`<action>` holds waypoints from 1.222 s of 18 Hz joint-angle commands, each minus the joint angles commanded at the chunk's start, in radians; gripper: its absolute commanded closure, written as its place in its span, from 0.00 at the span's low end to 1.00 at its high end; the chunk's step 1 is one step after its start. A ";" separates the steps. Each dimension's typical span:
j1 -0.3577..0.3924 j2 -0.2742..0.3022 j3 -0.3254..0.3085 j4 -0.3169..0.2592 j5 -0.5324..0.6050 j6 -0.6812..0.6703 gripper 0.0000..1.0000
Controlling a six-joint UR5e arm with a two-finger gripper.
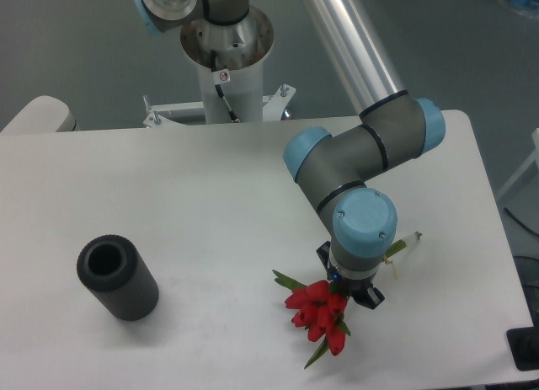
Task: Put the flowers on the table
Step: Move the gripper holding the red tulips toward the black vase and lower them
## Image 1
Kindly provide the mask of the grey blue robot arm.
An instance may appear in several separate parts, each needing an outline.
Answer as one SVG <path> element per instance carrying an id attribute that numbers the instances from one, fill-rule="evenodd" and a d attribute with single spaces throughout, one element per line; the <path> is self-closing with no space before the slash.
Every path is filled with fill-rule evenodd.
<path id="1" fill-rule="evenodd" d="M 397 212 L 366 182 L 441 144 L 446 122 L 428 99 L 412 99 L 392 69 L 360 0 L 302 0 L 328 50 L 360 124 L 337 136 L 322 127 L 295 135 L 283 158 L 330 241 L 318 250 L 327 276 L 368 307 L 384 299 L 373 278 L 395 237 Z M 261 65 L 273 27 L 250 0 L 134 0 L 147 30 L 180 29 L 199 73 L 209 124 L 260 122 Z"/>

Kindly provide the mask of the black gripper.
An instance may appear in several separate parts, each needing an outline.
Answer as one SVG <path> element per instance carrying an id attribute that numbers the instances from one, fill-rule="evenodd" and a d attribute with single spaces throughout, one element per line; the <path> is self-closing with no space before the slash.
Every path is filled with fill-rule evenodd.
<path id="1" fill-rule="evenodd" d="M 332 264 L 329 261 L 330 245 L 331 243 L 326 241 L 316 250 L 328 278 L 352 296 L 356 304 L 368 309 L 380 306 L 385 297 L 376 287 L 371 286 L 375 269 L 353 271 L 340 264 Z"/>

